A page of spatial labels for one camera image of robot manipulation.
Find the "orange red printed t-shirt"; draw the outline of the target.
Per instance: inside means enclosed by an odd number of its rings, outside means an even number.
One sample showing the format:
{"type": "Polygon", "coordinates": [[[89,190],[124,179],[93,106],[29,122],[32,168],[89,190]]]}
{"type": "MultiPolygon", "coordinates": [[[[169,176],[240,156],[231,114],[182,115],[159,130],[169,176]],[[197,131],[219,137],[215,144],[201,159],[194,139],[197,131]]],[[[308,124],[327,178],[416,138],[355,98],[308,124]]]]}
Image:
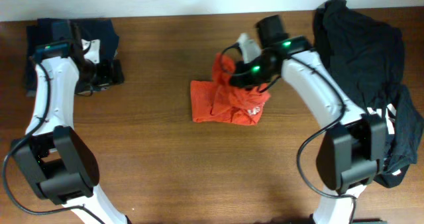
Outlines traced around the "orange red printed t-shirt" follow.
{"type": "Polygon", "coordinates": [[[230,75],[222,71],[235,70],[232,58],[216,54],[212,68],[212,80],[191,81],[191,112],[196,123],[218,122],[252,126],[259,122],[269,92],[260,93],[256,88],[242,89],[229,84],[230,75]]]}

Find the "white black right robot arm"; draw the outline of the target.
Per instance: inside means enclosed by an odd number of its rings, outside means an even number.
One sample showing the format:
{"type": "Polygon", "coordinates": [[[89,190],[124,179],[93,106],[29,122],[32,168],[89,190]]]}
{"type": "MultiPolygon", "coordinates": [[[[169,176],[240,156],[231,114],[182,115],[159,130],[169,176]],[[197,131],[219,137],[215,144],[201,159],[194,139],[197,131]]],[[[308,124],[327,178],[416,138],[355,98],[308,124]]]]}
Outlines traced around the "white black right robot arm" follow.
{"type": "Polygon", "coordinates": [[[236,66],[231,85],[271,84],[272,76],[277,76],[295,89],[319,124],[320,129],[301,144],[296,156],[300,168],[305,147],[324,136],[316,159],[324,188],[316,188],[299,171],[321,197],[313,222],[353,223],[359,195],[384,167],[385,120],[367,113],[345,94],[304,36],[260,47],[242,33],[232,47],[242,55],[242,63],[236,66]]]}

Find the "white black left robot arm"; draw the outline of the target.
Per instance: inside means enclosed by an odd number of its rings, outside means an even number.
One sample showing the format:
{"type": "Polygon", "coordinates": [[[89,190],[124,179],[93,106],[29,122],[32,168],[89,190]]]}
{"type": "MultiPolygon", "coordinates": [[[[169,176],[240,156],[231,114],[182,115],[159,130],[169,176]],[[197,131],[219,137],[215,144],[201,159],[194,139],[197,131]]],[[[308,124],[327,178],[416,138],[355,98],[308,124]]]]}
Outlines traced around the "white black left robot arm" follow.
{"type": "Polygon", "coordinates": [[[14,140],[13,158],[33,192],[73,211],[84,223],[129,223],[99,184],[97,161],[74,130],[74,94],[99,65],[99,40],[38,46],[29,58],[37,78],[34,111],[25,135],[14,140]]]}

